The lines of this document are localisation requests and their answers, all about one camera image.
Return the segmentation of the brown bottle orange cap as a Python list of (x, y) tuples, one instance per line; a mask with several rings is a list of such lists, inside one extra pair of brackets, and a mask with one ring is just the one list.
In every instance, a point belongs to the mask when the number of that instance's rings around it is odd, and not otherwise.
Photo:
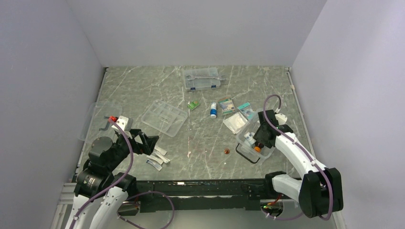
[(260, 153), (260, 152), (262, 151), (262, 148), (263, 148), (263, 147), (264, 147), (264, 146), (263, 146), (261, 143), (256, 142), (256, 143), (255, 143), (255, 146), (254, 146), (254, 150), (255, 150), (256, 152)]

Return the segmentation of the teal striped packet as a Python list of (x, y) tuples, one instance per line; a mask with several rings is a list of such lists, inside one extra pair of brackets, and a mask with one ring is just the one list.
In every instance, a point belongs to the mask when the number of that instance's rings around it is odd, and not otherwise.
[(236, 109), (231, 97), (224, 97), (224, 98), (219, 99), (218, 104), (222, 109), (223, 115), (234, 114), (237, 112), (237, 109)]

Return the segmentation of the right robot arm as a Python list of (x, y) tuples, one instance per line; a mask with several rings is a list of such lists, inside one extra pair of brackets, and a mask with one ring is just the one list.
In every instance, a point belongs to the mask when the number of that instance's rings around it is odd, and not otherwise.
[(258, 121), (254, 139), (280, 151), (300, 176), (292, 178), (282, 171), (266, 174), (264, 194), (269, 198), (286, 195), (299, 203), (308, 218), (328, 219), (333, 212), (341, 211), (344, 202), (338, 169), (327, 167), (311, 155), (287, 124), (278, 123), (273, 110), (258, 112)]

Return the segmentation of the teal carded blister pack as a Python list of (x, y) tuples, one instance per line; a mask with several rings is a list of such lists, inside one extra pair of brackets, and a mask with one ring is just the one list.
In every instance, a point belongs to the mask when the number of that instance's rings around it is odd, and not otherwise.
[(241, 114), (247, 119), (250, 120), (254, 116), (255, 112), (252, 109), (252, 106), (249, 102), (244, 103), (237, 107), (237, 109), (241, 112)]

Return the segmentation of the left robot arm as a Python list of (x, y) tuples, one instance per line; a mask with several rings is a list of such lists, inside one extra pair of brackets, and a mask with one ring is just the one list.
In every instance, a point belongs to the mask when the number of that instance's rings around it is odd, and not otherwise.
[(125, 200), (139, 192), (136, 178), (115, 168), (127, 156), (151, 155), (159, 136), (147, 136), (140, 129), (130, 129), (127, 143), (122, 134), (113, 141), (108, 136), (92, 142), (89, 158), (77, 177), (73, 207), (66, 224), (68, 229), (103, 229)]

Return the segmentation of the small white pill bottle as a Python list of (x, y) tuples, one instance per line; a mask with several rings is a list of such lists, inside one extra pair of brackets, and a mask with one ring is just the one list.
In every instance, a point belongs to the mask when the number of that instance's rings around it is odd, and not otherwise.
[(253, 138), (253, 135), (251, 132), (247, 132), (244, 134), (244, 138), (246, 140), (246, 142), (251, 146), (254, 145), (256, 140)]

